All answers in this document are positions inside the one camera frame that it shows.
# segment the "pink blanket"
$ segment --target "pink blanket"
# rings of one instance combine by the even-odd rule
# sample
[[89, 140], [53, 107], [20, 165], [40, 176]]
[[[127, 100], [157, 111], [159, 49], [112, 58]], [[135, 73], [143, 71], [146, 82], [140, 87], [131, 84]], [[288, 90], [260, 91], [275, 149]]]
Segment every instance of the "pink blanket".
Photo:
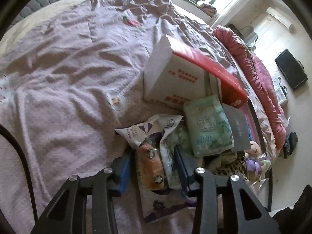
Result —
[[234, 56], [247, 80], [257, 94], [263, 108], [268, 116], [276, 147], [281, 149], [285, 143], [286, 130], [281, 124], [278, 114], [284, 114], [282, 108], [278, 105], [275, 95], [273, 82], [269, 72], [262, 61], [252, 54], [251, 62], [246, 54], [245, 46], [241, 43], [234, 32], [226, 27], [218, 26], [213, 30], [214, 35]]

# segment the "floor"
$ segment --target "floor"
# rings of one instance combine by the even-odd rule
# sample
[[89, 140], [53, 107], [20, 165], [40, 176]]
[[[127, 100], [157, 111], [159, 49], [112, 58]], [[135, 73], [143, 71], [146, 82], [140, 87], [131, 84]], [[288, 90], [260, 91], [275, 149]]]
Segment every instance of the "floor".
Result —
[[[278, 72], [274, 59], [286, 48], [305, 67], [308, 78], [312, 78], [312, 41], [300, 22], [294, 21], [289, 32], [269, 14], [262, 12], [252, 22], [259, 39], [256, 55], [271, 74]], [[312, 124], [312, 80], [296, 91], [288, 87], [288, 104], [283, 108], [290, 116], [288, 132], [296, 132], [299, 142], [295, 152], [286, 160], [278, 159], [273, 165], [272, 210], [294, 205], [307, 184], [312, 185], [312, 147], [310, 142]]]

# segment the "red cloth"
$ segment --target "red cloth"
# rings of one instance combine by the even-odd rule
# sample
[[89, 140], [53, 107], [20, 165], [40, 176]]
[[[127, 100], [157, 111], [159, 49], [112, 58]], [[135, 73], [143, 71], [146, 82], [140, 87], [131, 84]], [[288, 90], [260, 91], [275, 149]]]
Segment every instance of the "red cloth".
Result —
[[283, 110], [278, 105], [274, 85], [269, 72], [262, 61], [254, 54], [252, 54], [252, 60], [255, 67], [253, 66], [247, 57], [244, 45], [231, 29], [218, 26], [213, 30], [213, 33], [230, 51], [243, 70], [248, 82], [257, 94], [266, 115], [268, 116], [274, 134], [276, 147], [281, 149], [285, 143], [286, 129], [278, 118], [278, 114], [282, 113]]

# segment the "stuffed toy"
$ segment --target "stuffed toy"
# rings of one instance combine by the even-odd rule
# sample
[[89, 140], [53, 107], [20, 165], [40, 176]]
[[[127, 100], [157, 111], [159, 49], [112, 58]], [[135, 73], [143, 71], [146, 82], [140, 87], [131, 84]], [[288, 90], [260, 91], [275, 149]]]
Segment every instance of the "stuffed toy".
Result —
[[266, 163], [264, 160], [258, 161], [262, 155], [260, 146], [254, 141], [250, 141], [250, 145], [251, 149], [245, 151], [246, 172], [250, 181], [256, 181], [260, 179], [262, 168], [266, 167]]

